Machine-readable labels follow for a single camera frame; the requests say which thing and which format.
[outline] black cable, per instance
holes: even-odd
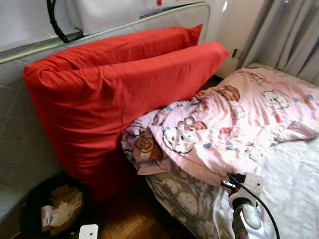
[[[64,43],[70,43],[70,42],[73,42],[73,41],[76,41],[80,38],[83,37],[83,35],[80,35],[80,36],[76,36],[75,38],[69,40],[66,35],[63,33],[63,31],[61,30],[61,28],[58,26],[58,23],[55,19],[55,15],[54,15],[54,8],[55,8],[55,3],[56,3],[56,0],[53,0],[51,2],[51,0],[46,0],[46,6],[47,6],[47,9],[48,9],[48,13],[49,13],[49,18],[50,18],[50,23],[53,27],[53,30],[55,32],[55,34],[64,42]]]
[[[269,209],[267,208],[267,206],[265,205],[265,203],[259,198],[257,197],[253,192],[251,192],[248,188],[246,188],[246,186],[243,184],[243,183],[240,183],[237,181],[237,179],[235,177],[233,177],[230,173],[227,173],[228,177],[231,178],[232,180],[234,180],[238,185],[240,185],[243,189],[245,189],[251,196],[253,196],[254,198],[256,198],[260,203],[261,205],[263,205],[263,207],[265,208],[267,214],[269,215],[270,217],[270,220],[271,222],[273,223],[274,225],[274,228],[275,228],[275,232],[276,232],[276,237],[277,239],[280,239],[280,236],[279,236],[279,231],[278,231],[278,228],[277,228],[277,224],[275,222],[275,219],[273,217],[273,215],[271,214],[271,212],[269,211]]]

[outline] pink blanket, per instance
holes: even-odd
[[[125,154],[140,175],[168,172],[171,160],[212,185],[226,172],[253,172],[270,146],[318,136],[319,93],[289,78],[240,69],[192,101],[138,118],[123,134]]]

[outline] cartoon cat print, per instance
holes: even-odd
[[[258,85],[261,85],[262,83],[266,81],[266,77],[260,73],[250,72],[245,69],[240,69],[236,73],[247,74],[249,76],[249,80],[251,82],[257,83]]]
[[[275,90],[265,91],[262,93],[262,96],[272,108],[280,110],[283,108],[288,108],[289,106],[288,100]]]
[[[195,138],[181,128],[165,127],[163,142],[167,148],[176,153],[189,153],[195,144]]]

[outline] trash bin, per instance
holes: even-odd
[[[45,236],[41,232],[41,207],[52,205],[51,192],[58,187],[67,184],[69,187],[77,187],[82,192],[82,204],[80,213],[70,227],[55,236]],[[89,207],[88,189],[85,184],[70,178],[65,172],[59,173],[33,188],[24,200],[20,210],[20,230],[28,239],[61,239],[68,238],[73,233],[78,233],[82,225],[87,224]]]

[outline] gray curtain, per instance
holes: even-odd
[[[319,0],[274,0],[240,66],[253,62],[319,85]]]

